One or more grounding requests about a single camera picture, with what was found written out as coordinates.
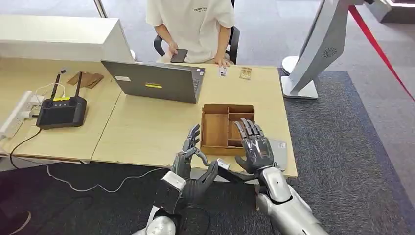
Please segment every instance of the yellow sticker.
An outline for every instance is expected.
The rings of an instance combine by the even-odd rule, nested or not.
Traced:
[[[61,97],[61,98],[54,98],[53,101],[64,101],[64,100],[70,100],[70,97]]]
[[[152,87],[152,88],[163,88],[160,84],[158,83],[146,83],[145,84],[146,87]]]

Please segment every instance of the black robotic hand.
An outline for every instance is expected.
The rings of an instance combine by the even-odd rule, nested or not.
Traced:
[[[171,169],[175,174],[186,180],[186,185],[179,200],[181,208],[190,204],[196,204],[218,175],[217,161],[209,164],[207,157],[196,147],[196,144],[199,142],[199,139],[197,139],[200,134],[199,128],[200,125],[197,124],[190,130],[184,141],[182,151],[176,154]],[[197,180],[190,178],[190,162],[193,154],[200,157],[204,165],[209,166],[207,172]]]
[[[241,118],[243,127],[235,122],[242,138],[242,146],[245,148],[246,160],[236,156],[236,162],[249,174],[255,174],[259,169],[272,166],[274,155],[270,142],[262,132],[261,127],[252,121]]]

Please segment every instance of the wooden compartment box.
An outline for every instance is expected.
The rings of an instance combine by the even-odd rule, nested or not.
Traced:
[[[254,121],[253,105],[205,104],[202,112],[201,151],[207,155],[244,156],[241,136],[235,126],[240,118]]]

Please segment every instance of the black cable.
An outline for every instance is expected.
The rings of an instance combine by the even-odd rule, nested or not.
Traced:
[[[185,207],[184,210],[186,210],[186,209],[197,209],[197,210],[202,211],[205,215],[207,215],[207,227],[206,227],[206,230],[203,234],[204,235],[208,234],[208,231],[209,231],[209,228],[210,228],[210,214],[209,214],[209,212],[206,211],[205,209],[201,208],[201,207],[196,206],[196,205],[187,206],[187,207]]]
[[[271,231],[272,231],[271,234],[275,235],[275,229],[274,229],[274,225],[272,224],[271,219],[270,219],[270,224],[271,224]]]
[[[35,135],[33,135],[32,137],[30,137],[30,138],[28,138],[28,139],[26,139],[25,141],[23,141],[23,142],[21,142],[21,143],[19,143],[16,147],[14,147],[13,148],[13,150],[10,152],[10,163],[14,166],[14,168],[16,168],[16,169],[20,169],[20,168],[18,168],[15,164],[14,164],[14,162],[13,162],[13,153],[14,153],[14,151],[20,146],[20,145],[22,145],[22,144],[24,144],[25,142],[27,142],[27,141],[29,141],[29,140],[31,140],[31,139],[33,139],[35,136],[37,136],[40,132],[42,131],[42,129],[41,128],[39,128],[39,131],[38,131],[38,133],[36,133]]]

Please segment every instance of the white partition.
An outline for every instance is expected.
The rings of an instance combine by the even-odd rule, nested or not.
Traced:
[[[0,57],[133,62],[119,19],[0,15]]]

